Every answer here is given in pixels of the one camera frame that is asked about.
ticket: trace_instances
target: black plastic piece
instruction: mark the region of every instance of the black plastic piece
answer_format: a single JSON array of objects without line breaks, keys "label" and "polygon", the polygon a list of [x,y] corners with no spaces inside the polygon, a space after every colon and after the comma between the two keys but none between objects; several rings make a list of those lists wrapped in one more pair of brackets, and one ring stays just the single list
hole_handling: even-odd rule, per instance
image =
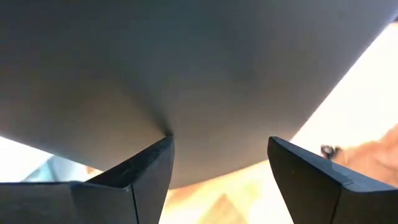
[{"label": "black plastic piece", "polygon": [[0,223],[158,223],[173,159],[166,137],[87,182],[0,184]]},{"label": "black plastic piece", "polygon": [[398,222],[396,188],[277,137],[268,156],[295,224]]}]

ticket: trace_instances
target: beige surface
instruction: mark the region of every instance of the beige surface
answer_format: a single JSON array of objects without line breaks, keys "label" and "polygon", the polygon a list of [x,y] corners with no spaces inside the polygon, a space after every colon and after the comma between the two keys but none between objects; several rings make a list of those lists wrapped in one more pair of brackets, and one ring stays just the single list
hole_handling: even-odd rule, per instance
[{"label": "beige surface", "polygon": [[292,223],[268,161],[170,190],[161,224]]}]

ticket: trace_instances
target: wooden surface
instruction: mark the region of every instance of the wooden surface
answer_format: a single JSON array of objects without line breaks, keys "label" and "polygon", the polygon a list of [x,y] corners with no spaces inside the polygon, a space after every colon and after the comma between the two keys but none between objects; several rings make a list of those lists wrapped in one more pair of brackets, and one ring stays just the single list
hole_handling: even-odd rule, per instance
[{"label": "wooden surface", "polygon": [[268,161],[170,190],[161,224],[292,223]]}]

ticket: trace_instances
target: white light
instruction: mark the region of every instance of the white light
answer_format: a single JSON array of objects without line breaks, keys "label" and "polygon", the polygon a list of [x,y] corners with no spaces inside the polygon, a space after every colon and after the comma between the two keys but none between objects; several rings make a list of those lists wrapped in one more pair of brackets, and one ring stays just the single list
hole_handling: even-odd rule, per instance
[{"label": "white light", "polygon": [[0,137],[0,182],[20,182],[52,154]]},{"label": "white light", "polygon": [[398,26],[368,47],[291,142],[319,154],[321,144],[354,146],[398,123]]}]

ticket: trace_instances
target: gray curved surface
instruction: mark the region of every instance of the gray curved surface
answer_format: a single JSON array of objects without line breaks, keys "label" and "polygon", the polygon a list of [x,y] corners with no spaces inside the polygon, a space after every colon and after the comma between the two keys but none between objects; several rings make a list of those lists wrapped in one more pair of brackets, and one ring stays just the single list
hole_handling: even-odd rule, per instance
[{"label": "gray curved surface", "polygon": [[0,135],[99,169],[175,136],[171,187],[266,159],[397,14],[388,1],[0,3]]}]

